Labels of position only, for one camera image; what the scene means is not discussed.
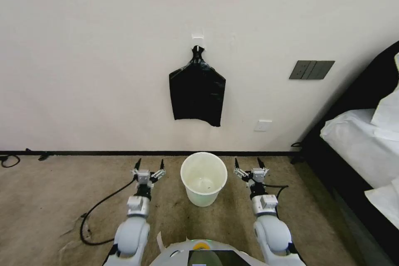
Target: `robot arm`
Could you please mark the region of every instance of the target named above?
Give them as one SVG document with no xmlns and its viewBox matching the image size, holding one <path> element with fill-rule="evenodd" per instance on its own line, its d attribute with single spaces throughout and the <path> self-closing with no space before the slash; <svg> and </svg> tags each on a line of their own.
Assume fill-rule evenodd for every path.
<svg viewBox="0 0 399 266">
<path fill-rule="evenodd" d="M 138 183 L 136 194 L 128 199 L 128 219 L 116 231 L 114 245 L 104 262 L 105 266 L 141 265 L 150 233 L 150 225 L 145 219 L 149 213 L 151 190 L 166 172 L 163 160 L 157 172 L 139 170 L 139 167 L 140 164 L 136 164 L 132 171 Z"/>
<path fill-rule="evenodd" d="M 277 218 L 278 200 L 264 188 L 264 178 L 269 169 L 258 158 L 259 168 L 243 171 L 235 160 L 234 173 L 251 189 L 252 209 L 257 217 L 254 232 L 262 250 L 265 263 L 270 266 L 305 266 L 301 260 L 287 225 Z"/>
</svg>

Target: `trash bin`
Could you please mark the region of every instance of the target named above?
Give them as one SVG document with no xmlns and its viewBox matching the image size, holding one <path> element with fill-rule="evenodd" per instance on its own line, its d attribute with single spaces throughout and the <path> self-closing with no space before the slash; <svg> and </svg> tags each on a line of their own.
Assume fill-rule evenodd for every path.
<svg viewBox="0 0 399 266">
<path fill-rule="evenodd" d="M 212 204 L 227 181 L 223 161 L 207 152 L 192 154 L 184 160 L 180 176 L 189 200 L 196 206 Z"/>
</svg>

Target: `gray switch panel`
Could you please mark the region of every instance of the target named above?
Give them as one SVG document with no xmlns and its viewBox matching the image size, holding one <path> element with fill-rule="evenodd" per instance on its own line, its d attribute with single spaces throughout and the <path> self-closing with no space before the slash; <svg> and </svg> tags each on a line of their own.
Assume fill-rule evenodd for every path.
<svg viewBox="0 0 399 266">
<path fill-rule="evenodd" d="M 308 79 L 324 79 L 335 61 L 318 61 L 309 74 Z"/>
<path fill-rule="evenodd" d="M 324 79 L 335 61 L 298 60 L 290 79 L 321 80 Z"/>
<path fill-rule="evenodd" d="M 303 76 L 302 76 L 302 78 L 301 79 L 309 79 L 309 75 L 310 75 L 310 73 L 313 71 L 313 68 L 315 67 L 315 65 L 316 65 L 316 62 L 317 61 L 315 61 L 315 60 L 312 60 L 311 62 L 310 62 L 310 64 L 308 65 L 308 68 L 306 69 L 306 71 L 305 71 L 305 73 L 303 74 Z"/>
<path fill-rule="evenodd" d="M 290 79 L 301 79 L 309 64 L 310 60 L 298 60 L 291 73 Z"/>
</svg>

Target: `display screen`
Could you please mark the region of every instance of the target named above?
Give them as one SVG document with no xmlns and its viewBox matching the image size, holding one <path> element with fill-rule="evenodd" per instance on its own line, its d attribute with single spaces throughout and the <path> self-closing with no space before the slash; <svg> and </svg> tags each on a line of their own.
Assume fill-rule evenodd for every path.
<svg viewBox="0 0 399 266">
<path fill-rule="evenodd" d="M 190 251 L 187 266 L 250 266 L 235 251 L 198 250 Z"/>
</svg>

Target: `bucket rim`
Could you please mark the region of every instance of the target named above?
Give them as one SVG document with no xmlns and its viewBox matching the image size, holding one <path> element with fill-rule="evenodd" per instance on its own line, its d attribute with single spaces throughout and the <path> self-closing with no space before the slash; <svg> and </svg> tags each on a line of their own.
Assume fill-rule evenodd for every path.
<svg viewBox="0 0 399 266">
<path fill-rule="evenodd" d="M 191 188 L 186 184 L 186 182 L 184 181 L 183 174 L 182 174 L 183 165 L 186 163 L 186 161 L 188 160 L 188 158 L 190 158 L 190 157 L 192 157 L 192 156 L 195 156 L 195 155 L 198 155 L 198 154 L 207 154 L 207 155 L 213 156 L 213 157 L 217 158 L 217 159 L 222 163 L 222 165 L 224 166 L 224 174 L 225 174 L 225 176 L 224 176 L 223 184 L 222 184 L 218 189 L 216 189 L 216 190 L 213 191 L 213 192 L 198 192 L 198 191 L 194 191 L 194 190 L 191 189 Z M 222 188 L 225 186 L 225 184 L 226 184 L 226 182 L 227 182 L 227 167 L 226 167 L 225 163 L 222 161 L 222 159 L 220 159 L 218 156 L 216 156 L 216 155 L 214 155 L 214 154 L 212 154 L 212 153 L 208 153 L 208 152 L 196 152 L 196 153 L 191 154 L 190 156 L 188 156 L 187 158 L 184 159 L 184 161 L 183 161 L 183 163 L 182 163 L 182 166 L 180 167 L 180 178 L 182 179 L 182 182 L 183 182 L 183 184 L 184 184 L 184 187 L 186 187 L 186 188 L 187 188 L 188 190 L 190 190 L 191 192 L 193 192 L 193 193 L 195 193 L 195 194 L 197 194 L 197 195 L 214 195 L 215 193 L 218 193 L 220 190 L 222 190 Z"/>
</svg>

